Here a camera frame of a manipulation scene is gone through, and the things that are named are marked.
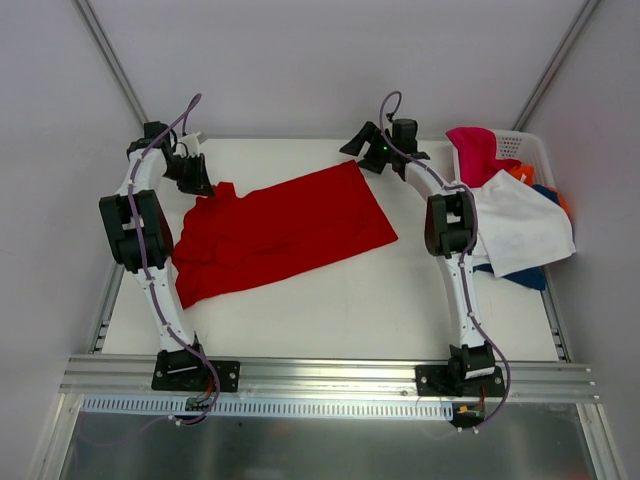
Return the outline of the red t shirt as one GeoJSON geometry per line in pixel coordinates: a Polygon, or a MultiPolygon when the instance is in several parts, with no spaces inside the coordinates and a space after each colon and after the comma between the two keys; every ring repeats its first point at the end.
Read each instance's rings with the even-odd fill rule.
{"type": "Polygon", "coordinates": [[[353,161],[245,196],[221,182],[184,216],[172,262],[184,308],[261,287],[397,241],[353,161]]]}

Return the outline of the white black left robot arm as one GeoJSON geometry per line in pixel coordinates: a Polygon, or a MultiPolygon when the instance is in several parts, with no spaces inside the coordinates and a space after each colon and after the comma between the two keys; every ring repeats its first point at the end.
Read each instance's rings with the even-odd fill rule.
{"type": "Polygon", "coordinates": [[[138,282],[158,331],[152,388],[210,395],[215,375],[178,296],[171,260],[174,240],[157,194],[161,181],[168,179],[181,193],[215,195],[198,136],[177,135],[169,125],[148,122],[143,136],[129,145],[127,158],[122,185],[99,200],[99,211],[112,256],[138,282]]]}

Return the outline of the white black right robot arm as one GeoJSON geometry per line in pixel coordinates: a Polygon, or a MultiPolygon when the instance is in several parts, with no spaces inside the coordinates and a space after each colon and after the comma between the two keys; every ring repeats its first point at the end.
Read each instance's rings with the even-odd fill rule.
{"type": "Polygon", "coordinates": [[[502,397],[506,383],[496,365],[495,347],[481,326],[473,282],[478,230],[473,196],[429,165],[429,155],[418,149],[417,130],[412,119],[396,119],[385,130],[368,121],[340,152],[359,156],[358,165],[377,175],[389,165],[426,202],[424,242],[443,277],[455,337],[445,367],[417,370],[418,390],[502,397]]]}

